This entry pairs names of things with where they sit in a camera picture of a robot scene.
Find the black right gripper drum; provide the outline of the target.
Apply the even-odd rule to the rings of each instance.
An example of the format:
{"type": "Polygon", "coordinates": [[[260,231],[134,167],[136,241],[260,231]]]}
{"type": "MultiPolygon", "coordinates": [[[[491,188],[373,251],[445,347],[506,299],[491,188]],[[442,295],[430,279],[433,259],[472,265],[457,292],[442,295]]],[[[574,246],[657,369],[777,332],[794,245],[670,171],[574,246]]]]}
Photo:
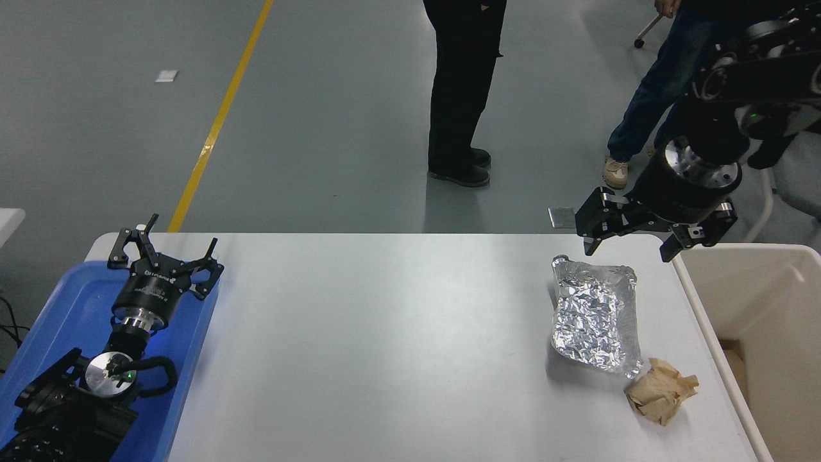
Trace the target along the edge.
{"type": "Polygon", "coordinates": [[[636,180],[632,199],[668,222],[697,223],[730,194],[731,166],[712,166],[696,155],[656,154],[636,180]]]}

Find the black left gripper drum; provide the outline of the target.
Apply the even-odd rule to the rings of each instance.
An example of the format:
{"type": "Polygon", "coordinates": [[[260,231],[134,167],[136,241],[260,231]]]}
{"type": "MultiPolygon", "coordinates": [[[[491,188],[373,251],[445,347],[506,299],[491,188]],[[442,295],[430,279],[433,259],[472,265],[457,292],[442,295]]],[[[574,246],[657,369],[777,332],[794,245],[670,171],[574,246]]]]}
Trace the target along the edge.
{"type": "Polygon", "coordinates": [[[192,273],[185,261],[169,255],[159,255],[158,260],[158,266],[147,257],[131,264],[131,275],[112,304],[114,318],[140,319],[144,330],[170,325],[181,297],[190,289],[192,273]]]}

